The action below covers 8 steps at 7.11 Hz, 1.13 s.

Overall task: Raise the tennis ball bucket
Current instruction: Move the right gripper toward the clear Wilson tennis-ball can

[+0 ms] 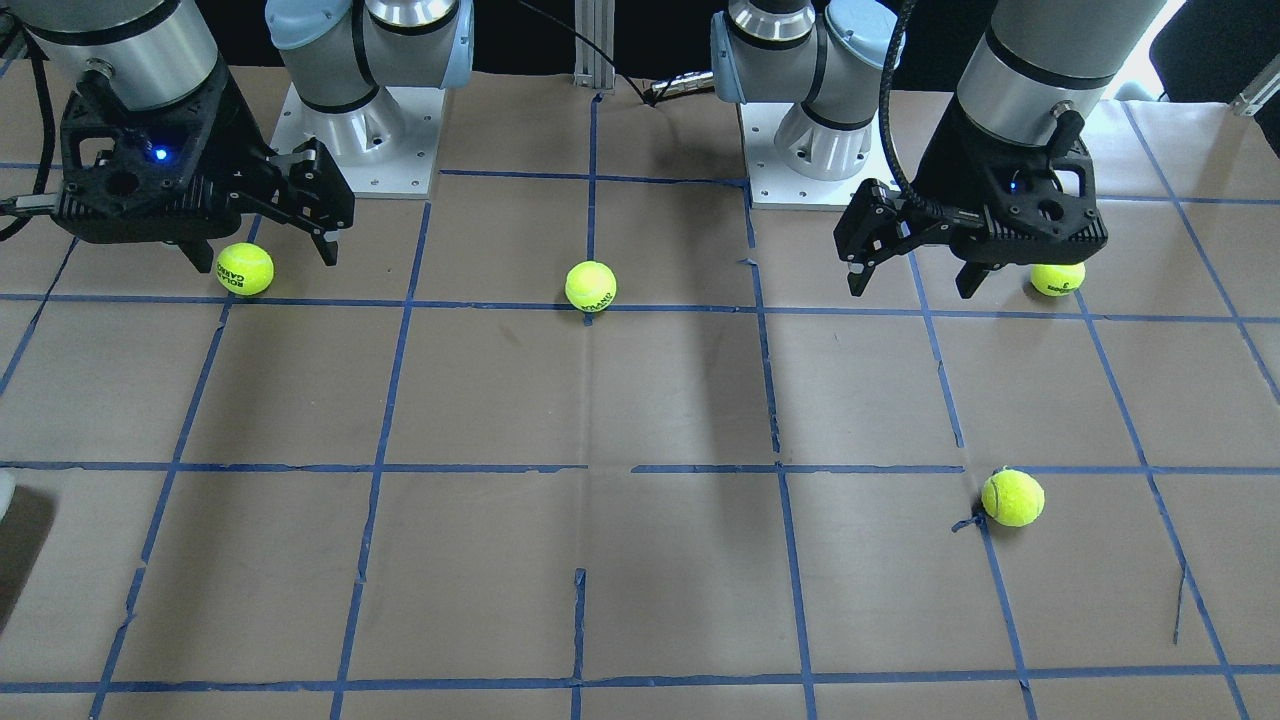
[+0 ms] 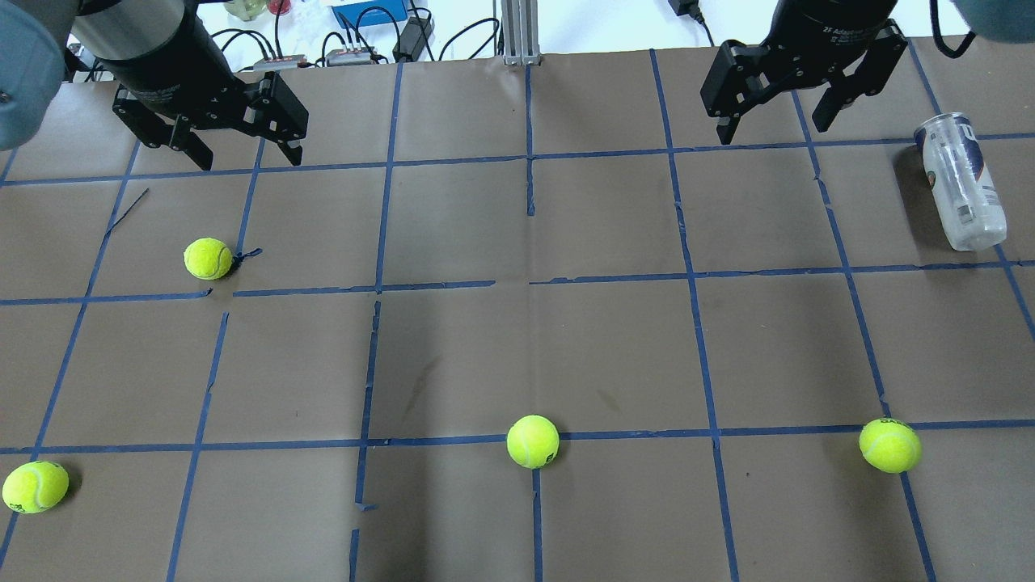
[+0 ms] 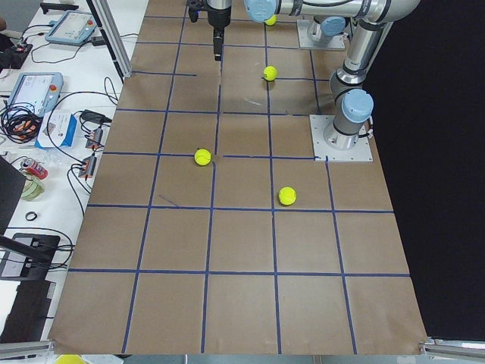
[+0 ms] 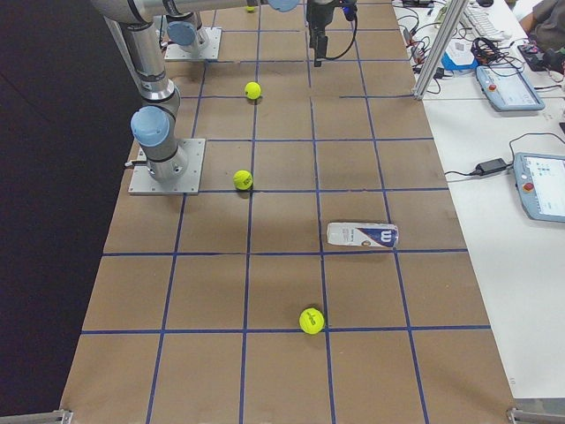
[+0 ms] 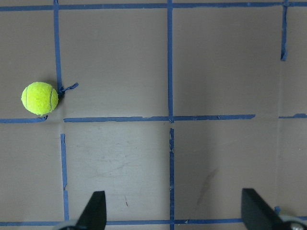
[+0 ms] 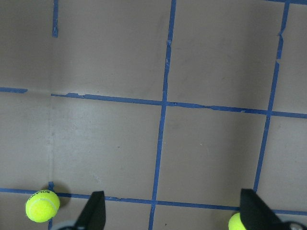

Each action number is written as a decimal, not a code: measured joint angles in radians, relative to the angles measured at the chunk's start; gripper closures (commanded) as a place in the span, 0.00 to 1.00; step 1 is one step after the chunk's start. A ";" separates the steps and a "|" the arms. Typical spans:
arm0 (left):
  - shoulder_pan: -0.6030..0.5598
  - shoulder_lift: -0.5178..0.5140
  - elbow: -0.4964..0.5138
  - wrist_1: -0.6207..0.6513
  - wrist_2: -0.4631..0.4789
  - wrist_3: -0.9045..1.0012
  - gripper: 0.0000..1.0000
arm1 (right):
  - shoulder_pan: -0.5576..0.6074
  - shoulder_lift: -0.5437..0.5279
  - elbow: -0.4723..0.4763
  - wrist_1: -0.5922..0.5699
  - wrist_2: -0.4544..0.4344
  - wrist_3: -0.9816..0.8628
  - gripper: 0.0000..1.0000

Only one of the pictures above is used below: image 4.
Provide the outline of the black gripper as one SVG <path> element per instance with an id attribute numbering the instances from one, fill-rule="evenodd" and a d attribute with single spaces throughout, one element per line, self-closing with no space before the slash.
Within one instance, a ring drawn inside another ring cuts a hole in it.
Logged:
<path id="1" fill-rule="evenodd" d="M 332 22 L 334 6 L 330 0 L 308 0 L 306 21 L 309 30 L 309 47 L 314 49 L 314 66 L 321 67 L 322 51 L 318 46 L 326 36 L 326 27 Z"/>

